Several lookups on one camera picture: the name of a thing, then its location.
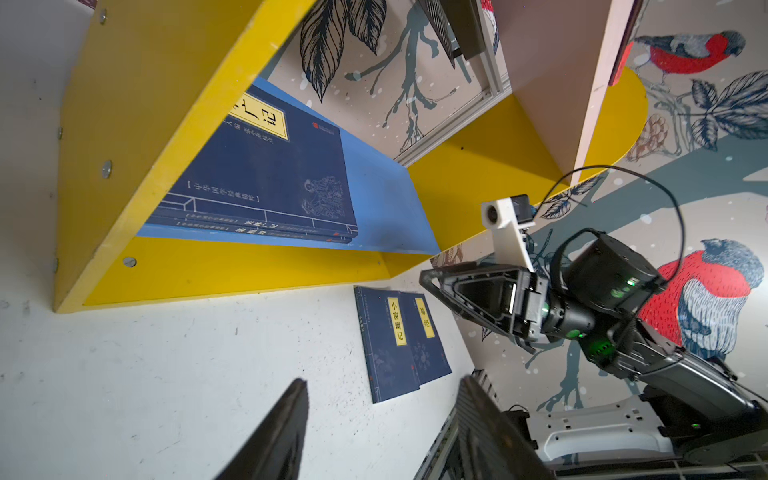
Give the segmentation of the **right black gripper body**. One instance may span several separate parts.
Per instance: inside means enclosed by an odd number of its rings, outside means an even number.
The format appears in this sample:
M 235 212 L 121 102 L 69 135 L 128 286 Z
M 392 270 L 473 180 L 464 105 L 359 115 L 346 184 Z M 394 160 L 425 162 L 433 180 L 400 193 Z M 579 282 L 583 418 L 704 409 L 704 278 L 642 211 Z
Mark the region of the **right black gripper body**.
M 543 340 L 578 340 L 593 331 L 594 313 L 544 277 L 516 268 L 503 280 L 499 327 L 526 352 Z

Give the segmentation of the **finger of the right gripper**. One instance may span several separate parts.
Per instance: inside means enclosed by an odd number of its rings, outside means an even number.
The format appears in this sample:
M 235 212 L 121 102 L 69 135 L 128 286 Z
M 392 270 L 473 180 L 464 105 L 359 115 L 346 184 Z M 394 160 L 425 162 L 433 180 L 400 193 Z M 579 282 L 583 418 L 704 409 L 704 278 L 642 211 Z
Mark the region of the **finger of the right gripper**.
M 461 318 L 512 336 L 522 269 L 511 265 L 459 263 L 419 275 L 419 284 Z

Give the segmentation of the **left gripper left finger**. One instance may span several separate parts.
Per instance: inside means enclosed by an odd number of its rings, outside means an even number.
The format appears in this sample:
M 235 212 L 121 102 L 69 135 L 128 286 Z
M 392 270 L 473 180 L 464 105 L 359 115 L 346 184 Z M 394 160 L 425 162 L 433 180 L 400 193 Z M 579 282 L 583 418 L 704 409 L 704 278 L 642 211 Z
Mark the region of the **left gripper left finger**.
M 296 378 L 216 479 L 296 480 L 308 415 L 307 382 Z

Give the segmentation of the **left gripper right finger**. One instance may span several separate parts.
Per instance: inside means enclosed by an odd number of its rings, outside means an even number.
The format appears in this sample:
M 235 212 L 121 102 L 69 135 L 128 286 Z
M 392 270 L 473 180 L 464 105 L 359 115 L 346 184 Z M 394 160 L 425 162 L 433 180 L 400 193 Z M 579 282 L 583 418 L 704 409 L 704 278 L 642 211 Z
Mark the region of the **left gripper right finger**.
M 475 378 L 462 378 L 455 408 L 458 432 L 446 461 L 448 479 L 554 477 Z

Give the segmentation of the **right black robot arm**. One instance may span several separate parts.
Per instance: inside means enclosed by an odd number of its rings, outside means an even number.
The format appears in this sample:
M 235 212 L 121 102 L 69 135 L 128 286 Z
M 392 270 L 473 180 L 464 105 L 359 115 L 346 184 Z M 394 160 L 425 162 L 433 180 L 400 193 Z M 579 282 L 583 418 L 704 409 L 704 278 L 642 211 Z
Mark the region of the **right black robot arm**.
M 738 385 L 723 362 L 690 353 L 640 319 L 667 279 L 617 239 L 594 237 L 572 263 L 556 251 L 547 275 L 464 262 L 419 278 L 452 312 L 525 350 L 540 339 L 568 340 L 600 370 L 644 384 L 611 404 L 529 414 L 524 431 L 539 458 L 646 451 L 724 464 L 765 446 L 766 401 Z

